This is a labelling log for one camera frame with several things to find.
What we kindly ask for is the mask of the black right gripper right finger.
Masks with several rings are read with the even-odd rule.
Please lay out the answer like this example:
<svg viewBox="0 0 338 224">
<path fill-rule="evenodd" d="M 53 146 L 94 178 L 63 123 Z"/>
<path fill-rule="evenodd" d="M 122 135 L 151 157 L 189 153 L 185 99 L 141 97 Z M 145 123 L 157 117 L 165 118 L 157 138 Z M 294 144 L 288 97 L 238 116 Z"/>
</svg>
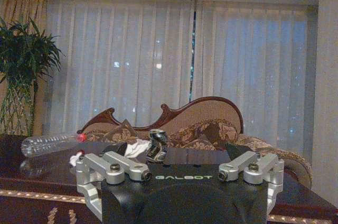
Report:
<svg viewBox="0 0 338 224">
<path fill-rule="evenodd" d="M 218 178 L 221 182 L 235 181 L 243 173 L 245 182 L 258 185 L 268 183 L 267 214 L 275 206 L 277 194 L 283 191 L 284 165 L 277 154 L 268 153 L 261 156 L 244 145 L 226 144 L 230 162 L 219 165 Z"/>
</svg>

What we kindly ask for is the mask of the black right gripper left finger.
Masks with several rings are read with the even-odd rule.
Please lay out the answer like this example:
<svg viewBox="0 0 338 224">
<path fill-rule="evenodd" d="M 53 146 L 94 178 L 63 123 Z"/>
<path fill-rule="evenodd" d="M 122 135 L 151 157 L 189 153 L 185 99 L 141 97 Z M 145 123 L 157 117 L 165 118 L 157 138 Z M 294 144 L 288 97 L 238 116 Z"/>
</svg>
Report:
<svg viewBox="0 0 338 224">
<path fill-rule="evenodd" d="M 133 181 L 145 182 L 151 179 L 146 164 L 136 163 L 114 151 L 81 155 L 76 161 L 77 191 L 84 195 L 86 206 L 102 221 L 102 203 L 93 182 L 106 180 L 108 184 L 124 182 L 125 175 Z"/>
</svg>

